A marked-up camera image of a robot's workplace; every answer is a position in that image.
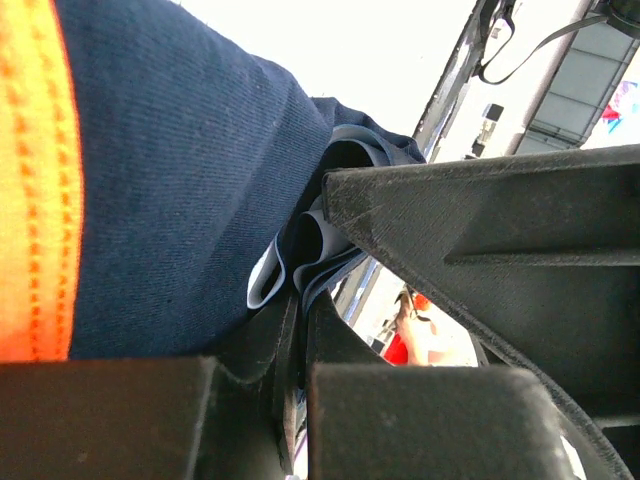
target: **dark blue fabric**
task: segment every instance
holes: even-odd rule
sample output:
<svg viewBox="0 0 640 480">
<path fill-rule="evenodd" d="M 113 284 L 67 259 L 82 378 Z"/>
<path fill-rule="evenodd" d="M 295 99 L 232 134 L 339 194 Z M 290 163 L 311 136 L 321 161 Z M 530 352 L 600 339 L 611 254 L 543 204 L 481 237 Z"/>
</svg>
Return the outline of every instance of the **dark blue fabric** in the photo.
<svg viewBox="0 0 640 480">
<path fill-rule="evenodd" d="M 72 358 L 195 352 L 239 325 L 250 271 L 335 125 L 364 125 L 420 157 L 174 4 L 56 5 L 85 176 Z"/>
</svg>

